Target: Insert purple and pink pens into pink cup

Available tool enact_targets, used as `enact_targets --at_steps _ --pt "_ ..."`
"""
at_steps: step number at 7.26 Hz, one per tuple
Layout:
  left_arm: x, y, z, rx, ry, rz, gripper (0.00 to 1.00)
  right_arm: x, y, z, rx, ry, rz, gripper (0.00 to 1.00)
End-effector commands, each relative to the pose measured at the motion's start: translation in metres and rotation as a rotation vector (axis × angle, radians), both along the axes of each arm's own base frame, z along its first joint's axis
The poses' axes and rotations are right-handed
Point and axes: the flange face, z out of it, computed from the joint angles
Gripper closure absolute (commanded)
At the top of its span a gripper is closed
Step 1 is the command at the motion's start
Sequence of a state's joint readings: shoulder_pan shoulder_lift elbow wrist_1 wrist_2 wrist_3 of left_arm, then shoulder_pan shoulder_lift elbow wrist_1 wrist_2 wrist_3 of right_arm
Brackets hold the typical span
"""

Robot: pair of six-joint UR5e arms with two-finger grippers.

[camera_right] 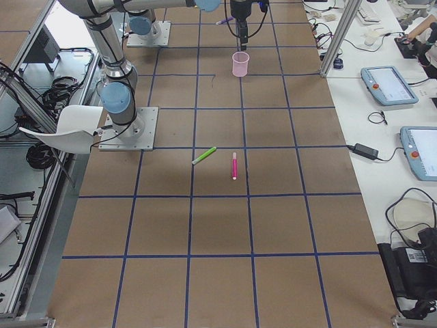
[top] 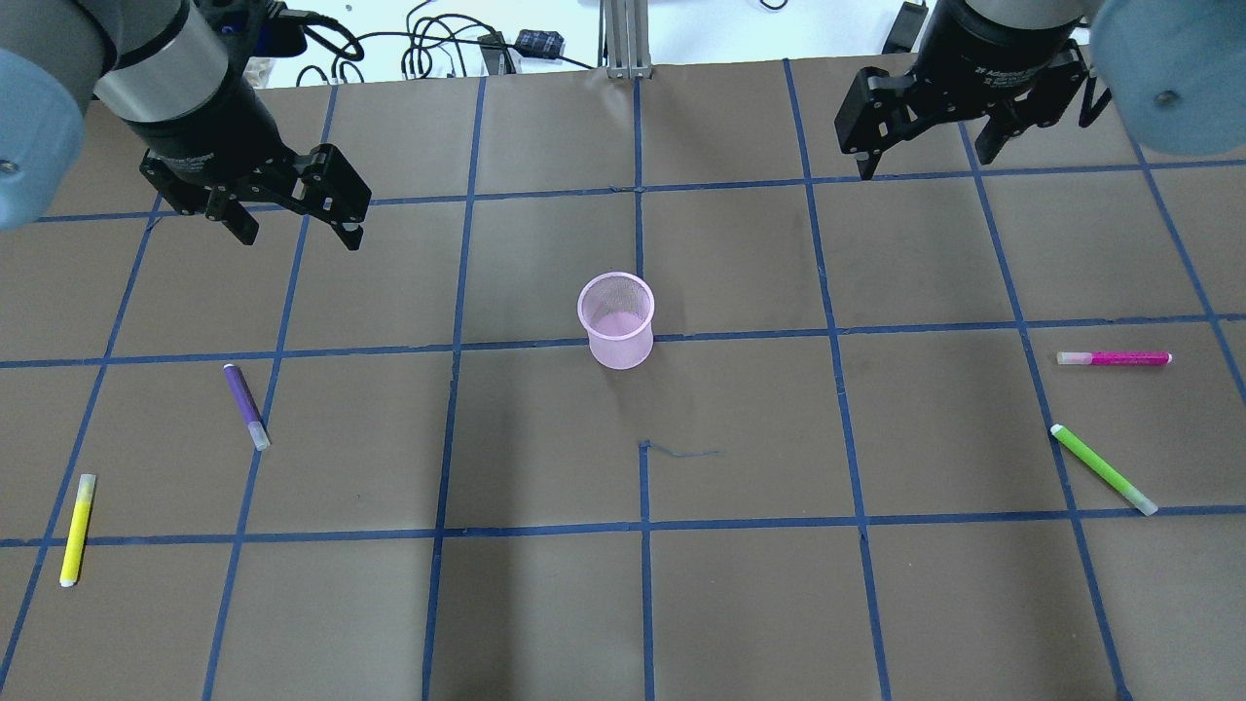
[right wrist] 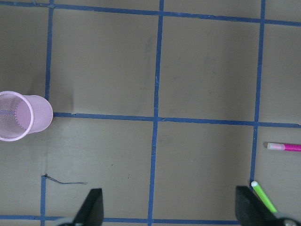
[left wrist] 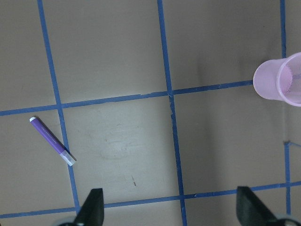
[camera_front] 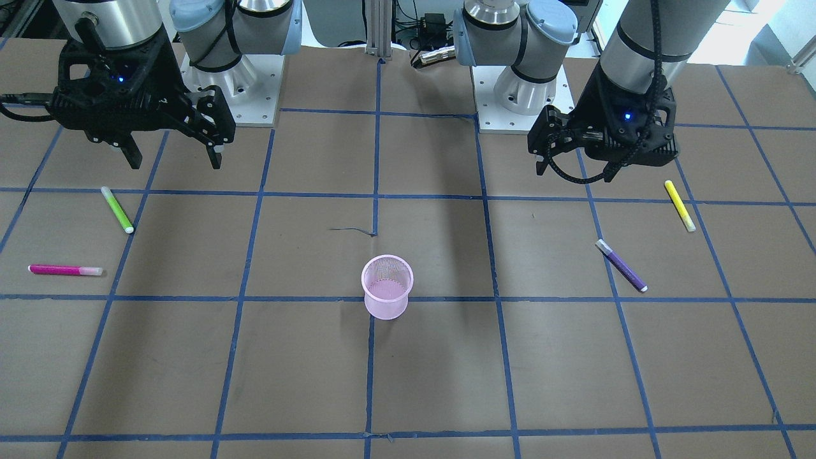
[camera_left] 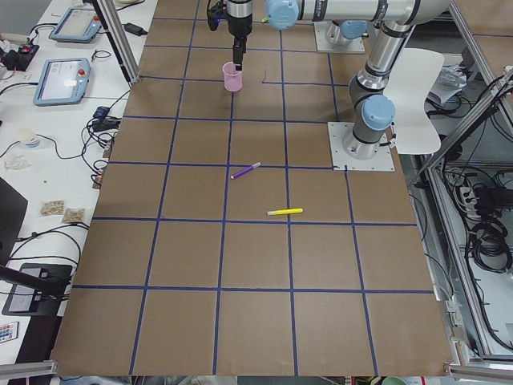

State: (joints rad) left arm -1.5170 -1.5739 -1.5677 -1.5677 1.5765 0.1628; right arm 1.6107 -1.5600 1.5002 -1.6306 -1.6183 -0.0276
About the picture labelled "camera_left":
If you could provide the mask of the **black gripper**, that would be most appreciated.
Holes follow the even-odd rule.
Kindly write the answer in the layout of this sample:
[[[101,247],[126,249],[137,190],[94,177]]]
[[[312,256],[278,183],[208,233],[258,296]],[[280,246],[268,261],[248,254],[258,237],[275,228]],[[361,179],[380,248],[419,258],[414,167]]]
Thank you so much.
[[[235,37],[232,45],[232,62],[241,71],[247,37],[252,32],[252,0],[228,0],[226,11],[228,30]]]

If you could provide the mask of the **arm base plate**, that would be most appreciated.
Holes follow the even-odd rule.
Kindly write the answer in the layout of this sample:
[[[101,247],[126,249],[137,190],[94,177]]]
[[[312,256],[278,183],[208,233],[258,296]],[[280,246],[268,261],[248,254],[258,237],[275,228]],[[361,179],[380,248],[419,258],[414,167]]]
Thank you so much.
[[[367,31],[365,21],[324,21],[314,24],[317,51],[341,54],[363,54],[362,36]]]
[[[363,144],[353,136],[353,123],[328,122],[333,170],[393,172],[394,161],[383,133],[376,144]]]

